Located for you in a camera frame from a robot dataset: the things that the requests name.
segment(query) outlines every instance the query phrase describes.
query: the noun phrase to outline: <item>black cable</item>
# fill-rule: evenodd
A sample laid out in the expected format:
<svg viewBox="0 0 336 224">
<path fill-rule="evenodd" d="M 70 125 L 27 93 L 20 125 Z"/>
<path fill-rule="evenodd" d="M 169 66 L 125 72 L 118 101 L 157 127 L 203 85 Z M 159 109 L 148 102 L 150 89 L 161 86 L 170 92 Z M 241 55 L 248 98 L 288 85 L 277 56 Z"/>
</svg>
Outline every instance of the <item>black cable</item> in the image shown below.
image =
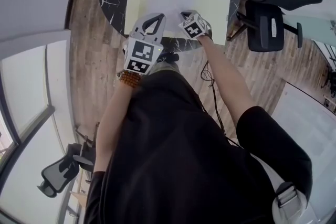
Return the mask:
<svg viewBox="0 0 336 224">
<path fill-rule="evenodd" d="M 212 88 L 212 93 L 214 94 L 215 110 L 216 110 L 216 114 L 217 114 L 219 125 L 221 126 L 220 128 L 222 129 L 222 132 L 224 133 L 225 138 L 227 140 L 231 141 L 232 143 L 234 143 L 235 145 L 241 147 L 236 142 L 232 141 L 229 137 L 226 136 L 224 125 L 223 125 L 222 119 L 220 117 L 220 114 L 218 112 L 218 108 L 217 108 L 217 99 L 216 99 L 216 92 L 215 92 L 215 87 L 214 87 L 215 79 L 212 77 L 212 74 L 209 71 L 209 61 L 207 61 L 205 63 L 205 65 L 204 65 L 204 67 L 203 67 L 203 69 L 201 71 L 201 79 L 203 79 L 204 81 L 210 81 L 209 88 Z M 204 112 L 207 113 L 207 111 L 205 110 L 203 104 L 202 104 L 202 108 L 203 108 Z"/>
</svg>

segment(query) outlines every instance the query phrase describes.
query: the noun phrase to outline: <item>person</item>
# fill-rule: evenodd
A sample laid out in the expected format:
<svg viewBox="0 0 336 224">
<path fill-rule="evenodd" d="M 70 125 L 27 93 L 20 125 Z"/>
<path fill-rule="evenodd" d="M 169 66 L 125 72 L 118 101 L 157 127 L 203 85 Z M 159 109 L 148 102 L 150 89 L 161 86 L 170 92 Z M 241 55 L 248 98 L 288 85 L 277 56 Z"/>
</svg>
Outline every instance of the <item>person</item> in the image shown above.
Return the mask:
<svg viewBox="0 0 336 224">
<path fill-rule="evenodd" d="M 309 199 L 308 155 L 256 105 L 211 38 L 198 41 L 243 148 L 228 142 L 176 65 L 157 63 L 135 89 L 120 82 L 107 105 L 85 223 L 273 223 L 275 191 L 250 153 Z"/>
</svg>

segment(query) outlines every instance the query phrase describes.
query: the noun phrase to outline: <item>black t-shirt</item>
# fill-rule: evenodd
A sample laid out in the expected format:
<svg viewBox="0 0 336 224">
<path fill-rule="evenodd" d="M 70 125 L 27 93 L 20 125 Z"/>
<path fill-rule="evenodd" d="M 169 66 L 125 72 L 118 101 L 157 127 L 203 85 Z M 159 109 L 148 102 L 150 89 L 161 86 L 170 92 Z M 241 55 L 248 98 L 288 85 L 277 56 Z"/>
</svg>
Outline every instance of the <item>black t-shirt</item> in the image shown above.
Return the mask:
<svg viewBox="0 0 336 224">
<path fill-rule="evenodd" d="M 268 163 L 308 198 L 307 154 L 260 107 L 237 124 L 231 146 L 174 71 L 142 80 L 129 104 L 113 160 L 93 174 L 85 223 L 272 223 Z"/>
</svg>

